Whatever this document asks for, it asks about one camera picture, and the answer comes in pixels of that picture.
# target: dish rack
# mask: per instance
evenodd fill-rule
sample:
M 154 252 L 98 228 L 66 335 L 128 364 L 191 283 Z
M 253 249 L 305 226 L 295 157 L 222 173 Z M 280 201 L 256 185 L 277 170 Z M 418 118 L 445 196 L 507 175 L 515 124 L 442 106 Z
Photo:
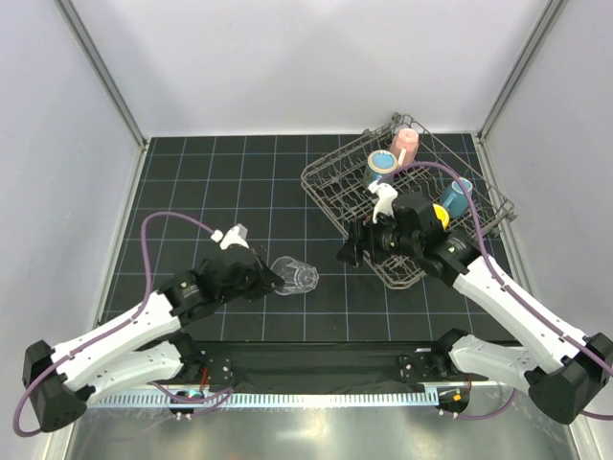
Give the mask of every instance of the dish rack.
M 396 113 L 387 125 L 373 131 L 367 129 L 357 139 L 310 163 L 301 174 L 303 189 L 343 238 L 348 236 L 349 221 L 370 216 L 375 207 L 363 183 L 369 154 L 374 150 L 387 150 L 396 133 L 404 127 L 410 127 L 420 134 L 420 148 L 415 161 L 444 164 L 472 182 L 472 198 L 484 235 L 490 232 L 498 233 L 497 226 L 503 219 L 514 218 L 513 204 L 488 183 L 480 169 L 478 171 L 471 165 L 471 162 L 475 166 L 478 163 L 474 153 L 469 154 L 465 149 L 463 152 L 454 152 L 414 118 Z M 420 192 L 434 203 L 439 201 L 449 184 L 451 178 L 439 170 L 416 168 L 400 172 L 392 185 L 399 194 Z M 474 237 L 470 211 L 466 211 L 461 218 L 451 220 L 449 229 L 463 230 Z M 383 264 L 373 264 L 370 255 L 365 251 L 364 260 L 385 286 L 391 289 L 408 288 L 425 275 L 423 270 L 407 257 L 393 256 Z

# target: yellow cup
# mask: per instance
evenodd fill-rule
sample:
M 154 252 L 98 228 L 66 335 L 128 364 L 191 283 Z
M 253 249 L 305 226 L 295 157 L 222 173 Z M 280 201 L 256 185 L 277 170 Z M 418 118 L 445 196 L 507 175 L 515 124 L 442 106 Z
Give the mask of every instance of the yellow cup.
M 441 221 L 441 223 L 443 224 L 443 229 L 447 229 L 447 226 L 449 226 L 449 212 L 444 209 L 440 204 L 433 204 L 432 206 L 434 206 L 434 212 L 437 215 L 437 218 Z

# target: reflective metal surface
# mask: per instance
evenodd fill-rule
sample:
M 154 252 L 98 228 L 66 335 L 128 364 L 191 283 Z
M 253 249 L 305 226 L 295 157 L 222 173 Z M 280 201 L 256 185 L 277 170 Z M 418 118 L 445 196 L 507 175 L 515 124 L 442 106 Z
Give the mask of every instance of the reflective metal surface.
M 473 388 L 466 413 L 483 414 L 507 388 Z M 501 416 L 469 422 L 428 407 L 246 409 L 191 421 L 167 420 L 159 409 L 89 410 L 75 429 L 71 460 L 215 459 L 578 459 L 566 426 L 520 396 Z M 114 441 L 136 436 L 131 441 Z

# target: white backdrop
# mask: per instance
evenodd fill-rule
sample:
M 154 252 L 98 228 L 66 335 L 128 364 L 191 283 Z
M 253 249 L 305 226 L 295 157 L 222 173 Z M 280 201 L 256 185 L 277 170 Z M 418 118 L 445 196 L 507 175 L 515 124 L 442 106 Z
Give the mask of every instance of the white backdrop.
M 546 0 L 74 0 L 146 135 L 481 127 Z
M 609 337 L 612 17 L 610 0 L 568 2 L 488 139 L 540 300 Z M 612 396 L 609 382 L 590 409 L 613 414 Z M 602 458 L 613 458 L 613 423 L 592 426 Z
M 1 2 L 0 41 L 0 457 L 40 460 L 24 352 L 91 328 L 138 148 L 54 2 Z

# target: blue mug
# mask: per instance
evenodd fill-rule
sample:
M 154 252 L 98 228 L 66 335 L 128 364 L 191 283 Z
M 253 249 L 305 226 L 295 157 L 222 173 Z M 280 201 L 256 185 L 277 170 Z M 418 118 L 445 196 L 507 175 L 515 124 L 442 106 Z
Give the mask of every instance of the blue mug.
M 472 194 L 472 184 L 469 180 L 460 177 L 462 185 L 468 190 L 468 195 Z M 441 206 L 449 212 L 452 219 L 460 218 L 468 207 L 468 199 L 456 181 L 446 188 L 441 196 Z

